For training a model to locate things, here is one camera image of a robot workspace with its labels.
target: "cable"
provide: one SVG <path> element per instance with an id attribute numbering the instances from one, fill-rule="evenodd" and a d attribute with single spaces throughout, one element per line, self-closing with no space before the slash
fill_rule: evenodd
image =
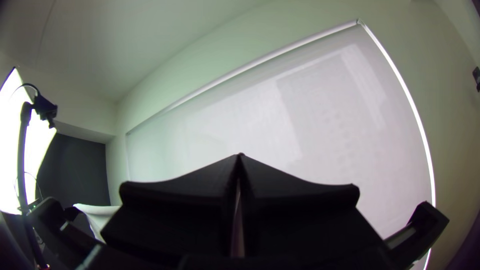
<path id="1" fill-rule="evenodd" d="M 38 192 L 40 193 L 40 201 L 43 201 L 44 200 L 44 195 L 42 194 L 42 190 L 40 189 L 40 185 L 37 181 L 37 178 L 33 174 L 29 173 L 28 171 L 24 171 L 23 173 L 27 174 L 27 175 L 30 175 L 33 179 L 35 179 L 35 194 L 37 193 L 37 188 L 38 188 Z M 15 180 L 13 181 L 13 190 L 15 191 L 17 200 L 20 200 L 19 193 L 17 192 L 18 188 L 17 188 L 17 185 L 16 185 L 16 184 L 18 184 L 18 179 L 19 178 L 17 176 L 17 177 L 15 177 Z"/>
<path id="2" fill-rule="evenodd" d="M 24 88 L 24 87 L 25 87 L 25 88 L 26 88 L 26 87 L 33 88 L 33 89 L 36 91 L 35 95 L 36 95 L 36 96 L 37 96 L 37 95 L 40 95 L 40 90 L 39 90 L 35 85 L 26 82 L 26 83 L 20 85 L 19 87 L 17 87 L 17 88 L 13 91 L 13 93 L 11 93 L 10 97 L 8 97 L 7 103 L 10 102 L 10 99 L 12 99 L 12 97 L 14 96 L 14 94 L 17 92 L 18 89 Z"/>

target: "roller blind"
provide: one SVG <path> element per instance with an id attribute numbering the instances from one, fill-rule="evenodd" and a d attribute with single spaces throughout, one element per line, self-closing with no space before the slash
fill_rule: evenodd
<path id="1" fill-rule="evenodd" d="M 129 132 L 130 180 L 242 152 L 307 181 L 359 186 L 358 209 L 386 238 L 432 202 L 426 139 L 389 60 L 361 25 L 268 60 Z"/>

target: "light source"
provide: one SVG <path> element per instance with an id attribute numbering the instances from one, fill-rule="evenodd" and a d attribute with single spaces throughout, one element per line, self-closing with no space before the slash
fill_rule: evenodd
<path id="1" fill-rule="evenodd" d="M 24 102 L 31 103 L 32 96 L 13 68 L 0 89 L 0 210 L 20 214 L 17 198 L 17 151 L 19 144 L 20 114 Z M 57 130 L 49 128 L 47 121 L 33 113 L 25 140 L 25 191 L 27 202 L 35 200 L 36 177 L 45 153 Z"/>

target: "white cloth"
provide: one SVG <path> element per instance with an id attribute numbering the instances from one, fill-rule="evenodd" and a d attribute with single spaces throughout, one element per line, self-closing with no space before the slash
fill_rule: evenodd
<path id="1" fill-rule="evenodd" d="M 105 243 L 104 239 L 100 235 L 100 232 L 109 222 L 110 218 L 112 218 L 115 212 L 120 208 L 120 206 L 95 206 L 76 203 L 73 205 L 73 207 L 82 211 L 86 215 L 88 223 L 90 223 L 90 229 L 95 238 Z"/>

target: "white wall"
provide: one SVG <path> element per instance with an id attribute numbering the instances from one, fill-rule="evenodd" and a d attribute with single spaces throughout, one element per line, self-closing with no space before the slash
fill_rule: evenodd
<path id="1" fill-rule="evenodd" d="M 61 77 L 29 68 L 0 51 L 0 84 L 12 67 L 25 83 L 37 86 L 43 96 L 58 105 L 55 121 L 58 132 L 80 139 L 106 143 L 116 132 L 117 105 L 98 96 L 85 94 L 82 88 Z"/>
<path id="2" fill-rule="evenodd" d="M 143 80 L 119 104 L 107 145 L 112 204 L 128 180 L 125 133 L 180 97 L 274 49 L 361 18 L 402 74 L 422 119 L 436 180 L 437 207 L 450 224 L 429 269 L 450 261 L 480 207 L 480 95 L 475 62 L 433 1 L 276 0 L 197 40 Z"/>
<path id="3" fill-rule="evenodd" d="M 480 16 L 472 0 L 435 0 L 480 66 Z"/>

